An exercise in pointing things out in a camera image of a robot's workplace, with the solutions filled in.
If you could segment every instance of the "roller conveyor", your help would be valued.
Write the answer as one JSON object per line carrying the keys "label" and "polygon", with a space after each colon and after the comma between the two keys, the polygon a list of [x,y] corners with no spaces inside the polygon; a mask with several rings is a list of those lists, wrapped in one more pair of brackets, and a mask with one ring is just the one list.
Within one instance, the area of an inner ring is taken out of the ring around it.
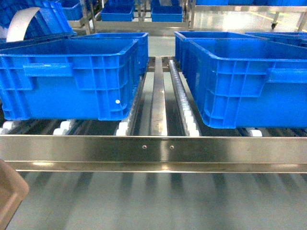
{"label": "roller conveyor", "polygon": [[[22,121],[0,135],[0,158],[19,171],[307,172],[305,130],[209,128],[174,58],[150,59],[148,71],[154,75],[143,76],[127,119]],[[169,71],[174,87],[171,97],[164,86]],[[152,76],[148,112],[143,87]],[[149,123],[142,117],[150,117]],[[150,127],[148,136],[139,136],[142,127]],[[53,135],[58,128],[66,131]],[[199,136],[191,135],[195,131]]]}

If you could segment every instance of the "crate handle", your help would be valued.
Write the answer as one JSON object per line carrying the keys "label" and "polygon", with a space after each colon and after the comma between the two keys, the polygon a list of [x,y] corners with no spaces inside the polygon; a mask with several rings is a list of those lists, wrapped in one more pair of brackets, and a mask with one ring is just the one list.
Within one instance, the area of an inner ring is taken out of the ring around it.
{"label": "crate handle", "polygon": [[71,63],[33,63],[24,65],[24,75],[27,77],[73,77]]}
{"label": "crate handle", "polygon": [[307,69],[268,69],[268,83],[307,83]]}

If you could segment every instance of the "brown bin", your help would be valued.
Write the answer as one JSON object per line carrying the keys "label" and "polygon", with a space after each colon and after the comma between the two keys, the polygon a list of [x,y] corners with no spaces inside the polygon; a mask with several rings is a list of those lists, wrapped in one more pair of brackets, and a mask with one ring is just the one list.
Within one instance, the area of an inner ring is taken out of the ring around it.
{"label": "brown bin", "polygon": [[6,229],[28,192],[29,186],[26,181],[7,163],[0,160],[0,230]]}

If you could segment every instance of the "blue plastic crate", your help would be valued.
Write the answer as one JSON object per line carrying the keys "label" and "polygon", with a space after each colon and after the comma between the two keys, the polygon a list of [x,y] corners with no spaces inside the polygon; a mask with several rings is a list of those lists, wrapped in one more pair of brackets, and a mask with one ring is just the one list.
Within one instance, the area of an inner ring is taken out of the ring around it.
{"label": "blue plastic crate", "polygon": [[102,21],[131,22],[134,6],[105,5],[100,15]]}
{"label": "blue plastic crate", "polygon": [[256,38],[251,35],[246,34],[238,34],[238,33],[231,33],[231,32],[201,32],[201,31],[178,31],[175,32],[175,43],[176,43],[176,50],[175,50],[175,57],[176,60],[180,63],[180,68],[188,78],[187,75],[187,66],[190,65],[189,63],[189,41],[191,39],[198,39],[198,38]]}
{"label": "blue plastic crate", "polygon": [[190,59],[189,87],[206,125],[307,127],[306,48],[202,39],[190,42]]}
{"label": "blue plastic crate", "polygon": [[147,70],[147,65],[149,61],[148,57],[148,33],[101,33],[101,34],[91,34],[85,35],[80,37],[75,37],[76,39],[79,38],[103,38],[103,39],[138,39],[138,62],[139,62],[139,71],[140,74],[144,74]]}
{"label": "blue plastic crate", "polygon": [[[80,0],[52,0],[61,3],[66,19],[69,21],[78,21],[83,17]],[[97,4],[96,0],[92,0],[93,6]],[[86,7],[91,9],[89,1],[86,0]]]}
{"label": "blue plastic crate", "polygon": [[156,6],[180,6],[179,0],[152,0],[151,7]]}
{"label": "blue plastic crate", "polygon": [[303,40],[307,33],[255,33],[246,32],[248,35],[259,36],[273,42],[280,42],[294,46],[304,46]]}
{"label": "blue plastic crate", "polygon": [[156,6],[151,12],[153,22],[182,22],[183,11],[180,6]]}
{"label": "blue plastic crate", "polygon": [[9,28],[16,12],[29,7],[40,7],[41,9],[30,22],[25,39],[44,35],[73,33],[61,5],[55,2],[40,0],[0,1],[0,26],[2,28]]}
{"label": "blue plastic crate", "polygon": [[254,0],[229,0],[229,5],[252,5]]}
{"label": "blue plastic crate", "polygon": [[110,6],[132,6],[134,5],[134,0],[108,0],[107,3]]}
{"label": "blue plastic crate", "polygon": [[196,0],[196,5],[224,6],[228,4],[228,0]]}
{"label": "blue plastic crate", "polygon": [[6,119],[121,120],[139,75],[137,40],[62,39],[0,50]]}
{"label": "blue plastic crate", "polygon": [[306,6],[307,0],[267,0],[269,6]]}
{"label": "blue plastic crate", "polygon": [[267,6],[268,0],[254,0],[253,4],[256,6]]}

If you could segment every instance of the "reflective floor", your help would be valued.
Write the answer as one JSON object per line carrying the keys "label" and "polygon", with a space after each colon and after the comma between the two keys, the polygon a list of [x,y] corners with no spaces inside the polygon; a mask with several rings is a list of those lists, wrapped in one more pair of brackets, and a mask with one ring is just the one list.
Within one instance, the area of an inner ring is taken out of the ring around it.
{"label": "reflective floor", "polygon": [[307,175],[23,173],[31,187],[9,230],[297,229]]}

